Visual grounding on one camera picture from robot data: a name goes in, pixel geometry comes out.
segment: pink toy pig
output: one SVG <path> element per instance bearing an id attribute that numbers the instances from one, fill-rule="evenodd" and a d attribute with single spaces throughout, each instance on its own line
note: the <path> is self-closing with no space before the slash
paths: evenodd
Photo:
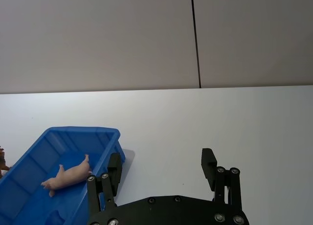
<path id="1" fill-rule="evenodd" d="M 41 186 L 44 186 L 44 189 L 49 189 L 49 196 L 53 197 L 55 190 L 72 186 L 86 180 L 92 173 L 88 161 L 89 156 L 85 154 L 85 160 L 82 163 L 66 171 L 64 170 L 63 165 L 60 165 L 57 176 L 42 182 Z"/>

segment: white table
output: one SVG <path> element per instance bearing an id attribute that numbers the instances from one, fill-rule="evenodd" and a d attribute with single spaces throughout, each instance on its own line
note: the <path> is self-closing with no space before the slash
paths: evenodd
<path id="1" fill-rule="evenodd" d="M 311 224 L 313 86 L 0 95 L 9 165 L 51 126 L 121 132 L 118 205 L 148 196 L 211 200 L 201 149 L 241 170 L 252 225 Z"/>

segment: gray wall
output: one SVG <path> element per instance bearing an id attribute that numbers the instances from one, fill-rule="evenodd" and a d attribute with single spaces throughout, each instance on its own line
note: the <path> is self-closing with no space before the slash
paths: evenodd
<path id="1" fill-rule="evenodd" d="M 313 84 L 312 0 L 194 0 L 202 87 Z M 198 88 L 191 0 L 0 0 L 0 93 Z"/>

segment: brown object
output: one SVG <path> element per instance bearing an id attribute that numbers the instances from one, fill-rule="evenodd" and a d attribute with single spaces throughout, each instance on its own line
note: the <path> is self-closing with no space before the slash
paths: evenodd
<path id="1" fill-rule="evenodd" d="M 88 161 L 89 156 L 86 154 L 85 160 L 82 163 L 66 171 L 64 170 L 63 165 L 60 165 L 57 176 L 42 182 L 41 186 L 44 186 L 44 189 L 50 190 L 49 196 L 53 197 L 55 190 L 85 181 L 92 173 Z"/>
<path id="2" fill-rule="evenodd" d="M 5 165 L 5 159 L 4 159 L 4 149 L 0 148 L 0 179 L 2 178 L 1 170 L 9 170 L 10 167 Z"/>

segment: blue plastic bin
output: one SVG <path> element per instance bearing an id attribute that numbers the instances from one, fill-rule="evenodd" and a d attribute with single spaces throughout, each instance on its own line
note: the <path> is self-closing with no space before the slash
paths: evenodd
<path id="1" fill-rule="evenodd" d="M 53 127 L 46 130 L 0 180 L 0 225 L 86 225 L 89 218 L 86 182 L 56 191 L 50 198 L 41 182 L 55 177 L 59 164 L 67 170 L 89 154 L 94 175 L 107 172 L 110 155 L 125 155 L 116 129 Z"/>

